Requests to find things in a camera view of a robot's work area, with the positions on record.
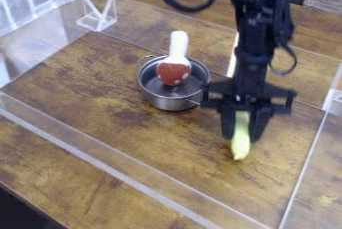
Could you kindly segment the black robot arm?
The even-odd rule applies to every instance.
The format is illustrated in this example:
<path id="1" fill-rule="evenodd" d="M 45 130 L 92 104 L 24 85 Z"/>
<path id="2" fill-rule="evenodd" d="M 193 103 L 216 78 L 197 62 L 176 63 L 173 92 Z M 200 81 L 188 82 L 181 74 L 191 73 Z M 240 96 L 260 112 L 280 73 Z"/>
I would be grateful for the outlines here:
<path id="1" fill-rule="evenodd" d="M 287 52 L 292 39 L 291 0 L 231 0 L 239 33 L 234 49 L 236 67 L 234 76 L 205 87 L 201 105 L 220 113 L 222 135 L 230 139 L 238 127 L 238 113 L 247 112 L 247 136 L 256 141 L 276 114 L 291 112 L 296 92 L 266 82 L 274 70 L 271 60 L 276 48 Z"/>

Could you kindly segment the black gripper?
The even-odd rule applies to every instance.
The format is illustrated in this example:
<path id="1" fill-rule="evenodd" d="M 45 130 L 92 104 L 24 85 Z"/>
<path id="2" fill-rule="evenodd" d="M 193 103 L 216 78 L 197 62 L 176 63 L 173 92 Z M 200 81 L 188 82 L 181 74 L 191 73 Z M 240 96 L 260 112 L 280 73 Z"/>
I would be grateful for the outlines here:
<path id="1" fill-rule="evenodd" d="M 203 89 L 203 108 L 220 112 L 222 136 L 231 139 L 235 129 L 235 110 L 250 111 L 250 138 L 256 142 L 263 134 L 268 120 L 274 114 L 291 113 L 292 100 L 296 92 L 270 83 L 256 87 L 250 93 L 239 93 L 232 79 L 210 83 Z"/>

